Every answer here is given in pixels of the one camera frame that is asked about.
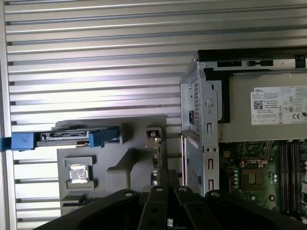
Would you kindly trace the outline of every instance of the metal bracket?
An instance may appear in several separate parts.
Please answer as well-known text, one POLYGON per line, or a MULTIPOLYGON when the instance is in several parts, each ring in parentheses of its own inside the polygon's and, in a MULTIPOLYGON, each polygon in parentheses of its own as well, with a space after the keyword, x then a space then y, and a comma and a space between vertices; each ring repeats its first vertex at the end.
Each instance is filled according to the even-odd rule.
POLYGON ((219 189, 218 96, 214 86, 206 80, 205 64, 198 62, 201 92, 201 141, 203 149, 204 194, 219 189))

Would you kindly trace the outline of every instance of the power supply label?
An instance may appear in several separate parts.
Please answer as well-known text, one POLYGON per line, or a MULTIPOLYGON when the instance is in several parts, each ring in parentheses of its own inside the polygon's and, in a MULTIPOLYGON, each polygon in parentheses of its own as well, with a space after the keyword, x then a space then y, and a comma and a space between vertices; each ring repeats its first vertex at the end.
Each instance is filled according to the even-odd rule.
POLYGON ((263 87, 250 93, 251 123, 307 123, 307 86, 263 87))

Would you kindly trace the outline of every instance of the metal vent grille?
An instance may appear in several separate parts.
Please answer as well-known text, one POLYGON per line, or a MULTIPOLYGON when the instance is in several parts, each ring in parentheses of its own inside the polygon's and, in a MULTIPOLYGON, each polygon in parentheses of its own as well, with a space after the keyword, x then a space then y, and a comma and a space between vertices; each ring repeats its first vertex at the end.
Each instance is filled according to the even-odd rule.
POLYGON ((195 107, 195 127, 196 130, 200 131, 200 113, 201 113, 201 102, 200 102, 200 93, 199 93, 199 84, 196 82, 194 84, 194 107, 195 107))
POLYGON ((198 186, 198 175, 191 166, 188 166, 188 186, 196 188, 198 193, 201 195, 201 189, 198 186))

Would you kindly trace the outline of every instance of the green circuit board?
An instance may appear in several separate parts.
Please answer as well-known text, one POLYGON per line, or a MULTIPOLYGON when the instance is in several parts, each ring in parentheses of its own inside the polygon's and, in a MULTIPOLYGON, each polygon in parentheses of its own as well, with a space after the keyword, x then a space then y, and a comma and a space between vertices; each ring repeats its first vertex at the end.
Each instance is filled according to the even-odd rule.
POLYGON ((307 217, 307 141, 300 145, 301 213, 307 217))
POLYGON ((278 148, 267 148, 265 141, 221 144, 220 167, 229 176, 231 194, 278 210, 278 148))
POLYGON ((307 141, 220 143, 220 189, 307 223, 307 141))

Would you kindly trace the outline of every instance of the barcode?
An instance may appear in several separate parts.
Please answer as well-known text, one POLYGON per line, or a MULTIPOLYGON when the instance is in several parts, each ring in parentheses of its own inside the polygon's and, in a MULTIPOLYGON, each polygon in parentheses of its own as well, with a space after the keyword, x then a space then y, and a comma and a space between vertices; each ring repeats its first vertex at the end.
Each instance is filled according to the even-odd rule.
POLYGON ((254 109, 263 109, 263 101, 254 101, 254 109))

